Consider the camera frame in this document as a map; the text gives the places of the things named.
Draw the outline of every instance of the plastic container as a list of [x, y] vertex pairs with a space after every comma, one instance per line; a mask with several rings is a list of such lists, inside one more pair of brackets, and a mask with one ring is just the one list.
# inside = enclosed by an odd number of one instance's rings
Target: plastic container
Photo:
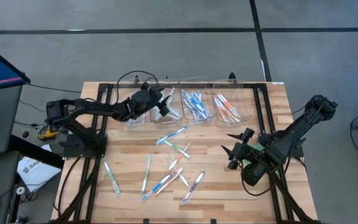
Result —
[[208, 77], [189, 77], [181, 81], [181, 101], [188, 125], [209, 123], [216, 115]]
[[212, 83], [216, 126], [231, 127], [242, 124], [250, 118], [242, 82], [216, 80]]
[[160, 110], [157, 107], [154, 107], [151, 110], [152, 122], [159, 128], [181, 125], [183, 110], [180, 98], [180, 82], [178, 80], [160, 80], [158, 87], [164, 88], [164, 90], [162, 90], [163, 98], [161, 100], [165, 99], [168, 95], [170, 96], [167, 100], [167, 107], [170, 112], [165, 116], [161, 116]]

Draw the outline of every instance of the black floor stripe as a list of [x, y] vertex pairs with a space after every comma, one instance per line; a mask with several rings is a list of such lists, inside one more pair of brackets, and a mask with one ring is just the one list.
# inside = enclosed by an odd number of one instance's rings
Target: black floor stripe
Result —
[[261, 32], [358, 32], [358, 27], [332, 28], [262, 28]]
[[78, 29], [78, 30], [0, 30], [0, 35], [37, 34], [177, 34], [177, 33], [292, 33], [292, 32], [358, 32], [358, 27], [332, 28], [246, 28], [246, 27], [200, 27], [200, 28], [153, 28], [153, 29]]
[[78, 30], [0, 30], [0, 34], [176, 34], [176, 33], [237, 33], [255, 32], [254, 28], [200, 27], [155, 29], [78, 29]]
[[264, 70], [265, 81], [271, 82], [272, 76], [270, 75], [269, 63], [267, 62], [264, 38], [263, 38], [261, 30], [260, 30], [258, 11], [256, 9], [255, 0], [249, 0], [249, 4], [251, 6], [252, 18], [254, 20], [256, 40], [258, 42], [259, 55], [260, 55], [260, 59], [262, 61], [262, 67]]

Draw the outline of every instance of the toothbrush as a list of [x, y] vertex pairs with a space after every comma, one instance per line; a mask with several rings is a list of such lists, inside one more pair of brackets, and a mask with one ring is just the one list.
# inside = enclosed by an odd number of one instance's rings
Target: toothbrush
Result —
[[[185, 149], [183, 150], [183, 152], [186, 152], [186, 150], [187, 150], [189, 147], [190, 147], [190, 142], [187, 143], [187, 145], [186, 145]], [[173, 162], [171, 163], [171, 165], [169, 166], [168, 170], [171, 170], [171, 169], [177, 164], [177, 162], [179, 162], [179, 160], [182, 158], [182, 156], [183, 156], [183, 154], [180, 154], [180, 155], [178, 156], [178, 158], [175, 159], [175, 161], [173, 161]]]
[[142, 197], [142, 202], [144, 202], [147, 197], [149, 197], [150, 194], [152, 194], [154, 191], [156, 191], [165, 181], [167, 181], [171, 177], [171, 174], [166, 175], [147, 195], [144, 195]]
[[188, 101], [185, 97], [182, 98], [183, 99], [183, 102], [185, 102], [187, 108], [189, 108], [190, 112], [193, 114], [194, 117], [196, 117], [196, 114], [193, 110], [193, 105], [190, 103], [190, 101]]
[[228, 100], [221, 94], [221, 93], [218, 93], [217, 94], [218, 98], [222, 101], [222, 103], [227, 107], [229, 108], [229, 110], [233, 113], [234, 116], [236, 117], [240, 117], [239, 113], [237, 112], [237, 110], [235, 109], [235, 107], [233, 107], [229, 102]]
[[[178, 171], [178, 167], [174, 166], [173, 167], [176, 171]], [[189, 183], [187, 182], [186, 178], [184, 176], [182, 176], [181, 174], [179, 174], [180, 180], [186, 185], [186, 187], [190, 187]]]
[[[165, 96], [165, 91], [162, 91], [162, 97], [159, 102], [163, 101], [164, 96]], [[157, 121], [158, 119], [160, 119], [160, 116], [161, 116], [161, 114], [159, 113], [160, 109], [158, 109], [156, 106], [154, 108], [155, 108], [155, 120]]]
[[174, 150], [176, 150], [176, 151], [182, 153], [186, 158], [190, 158], [190, 155], [187, 154], [187, 152], [183, 152], [183, 150], [181, 150], [178, 146], [176, 146], [176, 145], [174, 145], [174, 144], [168, 142], [167, 140], [164, 140], [164, 143], [167, 144], [167, 145], [169, 145], [172, 149], [174, 149]]
[[177, 171], [177, 174], [174, 175], [166, 184], [164, 184], [164, 186], [162, 186], [160, 188], [160, 190], [158, 190], [155, 194], [154, 194], [154, 197], [156, 197], [165, 187], [168, 186], [168, 184], [170, 184], [172, 181], [174, 181], [179, 175], [180, 175], [180, 172], [183, 170], [183, 167], [179, 168], [178, 171]]
[[187, 201], [189, 201], [189, 197], [190, 195], [195, 191], [197, 185], [199, 184], [199, 182], [201, 181], [201, 179], [204, 176], [204, 171], [201, 171], [201, 173], [199, 174], [199, 176], [196, 179], [196, 182], [194, 183], [194, 185], [191, 187], [191, 189], [189, 190], [189, 192], [186, 194], [185, 198], [181, 201], [181, 204], [184, 205], [187, 203]]
[[215, 103], [217, 104], [218, 107], [220, 107], [225, 113], [226, 115], [233, 120], [236, 123], [240, 123], [240, 120], [237, 119], [235, 116], [233, 116], [222, 104], [222, 102], [219, 99], [215, 99]]
[[199, 93], [198, 95], [197, 95], [197, 93], [195, 93], [195, 96], [198, 99], [198, 101], [200, 102], [200, 105], [204, 108], [206, 115], [210, 117], [211, 113], [208, 111], [208, 108], [204, 105], [202, 93]]
[[178, 119], [180, 119], [180, 111], [179, 110], [172, 108], [170, 105], [167, 105], [167, 108], [169, 109], [169, 112], [173, 113]]
[[226, 115], [224, 115], [221, 105], [219, 104], [220, 103], [219, 100], [217, 98], [215, 98], [214, 101], [215, 101], [216, 106], [218, 107], [219, 113], [221, 114], [221, 116], [223, 118], [223, 121], [225, 123], [228, 123], [229, 121], [226, 119]]
[[150, 155], [147, 155], [146, 174], [145, 174], [144, 180], [143, 180], [142, 195], [144, 194], [144, 190], [146, 189], [146, 182], [147, 182], [147, 176], [149, 175], [151, 159], [152, 159], [152, 157]]
[[183, 93], [188, 98], [190, 105], [196, 108], [198, 111], [204, 112], [204, 109], [197, 103], [197, 101], [192, 98], [185, 90], [183, 90]]
[[204, 107], [203, 107], [203, 104], [201, 102], [201, 100], [198, 98], [198, 95], [197, 93], [192, 93], [193, 95], [193, 98], [195, 99], [195, 102], [197, 103], [197, 108], [200, 109], [202, 112], [204, 112]]
[[106, 168], [107, 173], [108, 173], [109, 176], [110, 176], [111, 183], [112, 183], [112, 186], [114, 187], [114, 190], [116, 191], [116, 194], [119, 194], [118, 185], [117, 185], [117, 183], [116, 183], [116, 180], [114, 179], [114, 176], [113, 176], [112, 173], [111, 173], [109, 164], [107, 163], [107, 161], [106, 161], [105, 159], [104, 159], [104, 167]]
[[178, 131], [174, 131], [174, 132], [172, 132], [171, 134], [169, 134], [169, 135], [167, 135], [167, 136], [165, 136], [165, 137], [159, 139], [159, 140], [157, 141], [157, 145], [163, 143], [164, 140], [169, 139], [169, 138], [171, 138], [171, 137], [173, 137], [173, 136], [175, 136], [175, 135], [181, 133], [182, 131], [186, 130], [186, 128], [187, 128], [187, 126], [181, 128], [181, 129], [179, 129]]
[[170, 97], [167, 101], [167, 105], [169, 105], [171, 103], [171, 101], [173, 100], [173, 93], [175, 92], [175, 90], [176, 90], [175, 87], [172, 87], [171, 92], [169, 93]]

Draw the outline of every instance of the wooden table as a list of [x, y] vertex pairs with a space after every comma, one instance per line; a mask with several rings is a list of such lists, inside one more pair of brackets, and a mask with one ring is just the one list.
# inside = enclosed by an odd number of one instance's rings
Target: wooden table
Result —
[[[96, 98], [98, 85], [98, 82], [86, 82], [81, 97]], [[285, 87], [282, 84], [273, 83], [267, 83], [267, 87], [276, 128], [285, 129], [293, 121]], [[127, 89], [127, 91], [130, 94], [134, 90]], [[191, 158], [183, 158], [180, 162], [184, 168], [182, 174], [191, 185], [201, 170], [205, 170], [201, 185], [186, 205], [180, 205], [180, 202], [188, 189], [179, 180], [172, 182], [158, 197], [151, 196], [145, 202], [140, 202], [146, 155], [152, 155], [146, 188], [148, 191], [167, 174], [166, 158], [173, 154], [177, 155], [168, 146], [156, 146], [155, 142], [158, 138], [179, 128], [160, 128], [149, 123], [129, 129], [123, 123], [109, 118], [106, 129], [109, 141], [105, 158], [110, 164], [121, 194], [116, 196], [109, 176], [104, 166], [101, 166], [92, 223], [142, 223], [144, 218], [149, 218], [151, 223], [209, 223], [211, 219], [217, 219], [218, 223], [275, 223], [270, 192], [259, 197], [248, 195], [241, 185], [239, 170], [227, 169], [227, 155], [221, 148], [222, 144], [231, 148], [236, 142], [235, 139], [227, 136], [227, 133], [239, 134], [245, 128], [252, 128], [256, 133], [249, 143], [257, 142], [257, 134], [260, 131], [254, 94], [252, 90], [246, 88], [242, 91], [244, 92], [243, 105], [246, 105], [250, 114], [249, 120], [243, 125], [220, 128], [216, 125], [216, 118], [214, 118], [214, 121], [209, 124], [189, 126], [184, 133], [172, 139], [172, 143], [180, 147], [184, 147], [188, 141], [191, 141], [191, 147], [188, 150]], [[262, 94], [260, 94], [260, 99], [265, 125], [268, 125]], [[85, 126], [91, 126], [91, 120], [91, 115], [78, 118], [78, 121]], [[78, 191], [83, 160], [77, 163], [68, 178], [63, 192], [62, 208], [69, 205]], [[73, 161], [74, 159], [69, 159], [65, 162], [59, 189]], [[300, 207], [311, 218], [317, 218], [305, 168], [294, 159], [291, 160], [287, 172], [287, 182], [290, 193]], [[268, 187], [269, 180], [266, 175], [255, 187], [248, 186], [254, 193], [261, 192]], [[280, 192], [279, 199], [284, 218], [286, 217], [285, 207]], [[86, 196], [81, 218], [85, 217], [87, 202]], [[54, 211], [52, 218], [56, 217], [57, 212]]]

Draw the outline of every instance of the concrete floor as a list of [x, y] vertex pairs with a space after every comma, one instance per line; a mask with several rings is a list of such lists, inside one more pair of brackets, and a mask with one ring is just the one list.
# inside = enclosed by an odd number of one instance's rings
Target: concrete floor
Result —
[[[356, 0], [258, 0], [262, 27], [358, 27]], [[253, 27], [248, 1], [0, 0], [0, 30], [117, 29], [159, 27]], [[285, 82], [291, 109], [314, 94], [339, 106], [304, 143], [311, 191], [319, 219], [358, 223], [358, 152], [349, 123], [358, 116], [358, 32], [264, 33], [270, 73]], [[159, 78], [207, 75], [263, 81], [255, 34], [0, 35], [0, 54], [36, 85], [81, 90], [84, 81], [115, 81], [142, 69]], [[21, 99], [45, 102], [79, 94], [25, 86]], [[19, 105], [16, 120], [39, 123], [41, 112]], [[20, 133], [25, 128], [15, 127]], [[354, 133], [358, 143], [358, 131]], [[58, 180], [46, 184], [19, 214], [33, 222], [50, 218]]]

